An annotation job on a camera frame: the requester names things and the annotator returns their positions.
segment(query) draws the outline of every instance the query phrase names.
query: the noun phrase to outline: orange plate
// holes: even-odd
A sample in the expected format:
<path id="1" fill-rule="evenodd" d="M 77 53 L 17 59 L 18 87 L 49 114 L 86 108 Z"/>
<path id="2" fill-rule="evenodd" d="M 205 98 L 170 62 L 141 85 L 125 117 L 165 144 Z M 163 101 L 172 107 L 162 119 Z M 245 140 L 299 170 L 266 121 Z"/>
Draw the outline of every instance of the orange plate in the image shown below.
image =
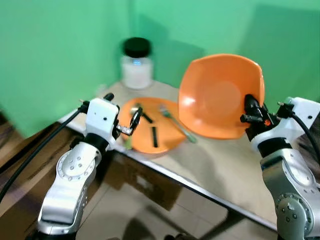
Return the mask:
<path id="1" fill-rule="evenodd" d="M 121 125 L 128 126 L 132 117 L 130 109 L 137 103 L 142 104 L 143 112 L 153 120 L 153 123 L 149 123 L 141 116 L 140 123 L 132 135 L 133 149 L 146 154 L 159 154 L 175 148 L 185 140 L 186 136 L 176 127 L 174 122 L 159 112 L 159 105 L 164 104 L 175 119 L 178 119 L 178 104 L 162 98 L 139 97 L 131 99 L 121 108 L 119 114 Z M 156 127 L 158 147 L 154 147 L 153 126 Z"/>
<path id="2" fill-rule="evenodd" d="M 180 85 L 179 119 L 205 137 L 240 138 L 248 127 L 240 122 L 246 94 L 252 94 L 262 106 L 265 84 L 257 63 L 233 54 L 196 59 Z"/>

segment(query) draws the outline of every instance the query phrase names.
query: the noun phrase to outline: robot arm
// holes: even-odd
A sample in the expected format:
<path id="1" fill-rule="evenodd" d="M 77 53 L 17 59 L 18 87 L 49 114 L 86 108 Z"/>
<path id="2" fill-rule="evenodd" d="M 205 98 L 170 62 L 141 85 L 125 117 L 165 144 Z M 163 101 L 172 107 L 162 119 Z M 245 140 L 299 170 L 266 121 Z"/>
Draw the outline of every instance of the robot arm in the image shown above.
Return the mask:
<path id="1" fill-rule="evenodd" d="M 57 162 L 56 177 L 48 190 L 37 220 L 34 240 L 74 240 L 83 210 L 87 189 L 96 176 L 96 167 L 106 151 L 112 150 L 123 132 L 132 135 L 142 109 L 133 115 L 130 127 L 118 125 L 119 107 L 112 104 L 113 94 L 90 101 L 84 139 L 66 152 Z"/>
<path id="2" fill-rule="evenodd" d="M 284 116 L 284 107 L 289 107 L 310 128 L 320 104 L 299 97 L 288 100 L 289 104 L 282 104 L 277 115 L 272 115 L 247 95 L 246 114 L 240 120 L 250 123 L 247 136 L 263 157 L 262 177 L 273 197 L 279 239 L 304 240 L 320 237 L 320 192 L 300 152 L 291 146 L 304 131 L 292 118 L 279 120 L 278 116 Z"/>

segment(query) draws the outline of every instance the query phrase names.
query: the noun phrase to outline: table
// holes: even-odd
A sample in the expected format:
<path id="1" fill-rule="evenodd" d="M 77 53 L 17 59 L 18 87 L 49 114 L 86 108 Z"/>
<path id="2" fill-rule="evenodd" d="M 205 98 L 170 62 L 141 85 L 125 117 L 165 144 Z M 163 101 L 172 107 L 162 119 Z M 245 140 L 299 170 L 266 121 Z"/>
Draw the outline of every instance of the table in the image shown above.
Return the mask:
<path id="1" fill-rule="evenodd" d="M 114 93 L 113 102 L 121 107 L 138 97 L 177 102 L 179 90 L 157 81 L 143 90 L 128 89 L 117 82 L 99 97 L 108 92 Z M 68 127 L 82 132 L 85 118 L 84 114 L 77 116 Z M 247 136 L 236 140 L 217 140 L 194 135 L 196 144 L 185 141 L 165 154 L 141 154 L 126 150 L 121 144 L 115 150 L 227 208 L 226 221 L 217 231 L 225 230 L 243 217 L 276 231 L 275 207 L 263 182 L 261 156 L 252 150 Z"/>

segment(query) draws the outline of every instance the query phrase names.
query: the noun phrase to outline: green backdrop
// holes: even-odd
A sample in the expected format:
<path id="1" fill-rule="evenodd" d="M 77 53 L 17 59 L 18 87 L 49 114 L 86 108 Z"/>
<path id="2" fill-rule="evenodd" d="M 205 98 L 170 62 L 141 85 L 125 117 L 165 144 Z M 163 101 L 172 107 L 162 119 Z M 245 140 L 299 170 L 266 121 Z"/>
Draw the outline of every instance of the green backdrop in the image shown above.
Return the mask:
<path id="1" fill-rule="evenodd" d="M 31 135 L 120 78 L 120 44 L 153 44 L 155 79 L 179 87 L 217 53 L 262 66 L 266 103 L 320 97 L 318 0 L 13 0 L 0 2 L 0 105 Z"/>

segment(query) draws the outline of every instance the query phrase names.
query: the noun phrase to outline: black jar lid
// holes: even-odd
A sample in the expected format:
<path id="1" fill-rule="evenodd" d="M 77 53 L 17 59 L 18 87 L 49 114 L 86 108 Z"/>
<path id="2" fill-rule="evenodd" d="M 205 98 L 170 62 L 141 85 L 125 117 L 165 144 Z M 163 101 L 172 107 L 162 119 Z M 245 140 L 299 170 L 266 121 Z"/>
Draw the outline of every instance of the black jar lid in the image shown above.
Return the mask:
<path id="1" fill-rule="evenodd" d="M 132 37 L 123 43 L 123 52 L 131 58 L 144 58 L 151 52 L 150 42 L 142 37 Z"/>

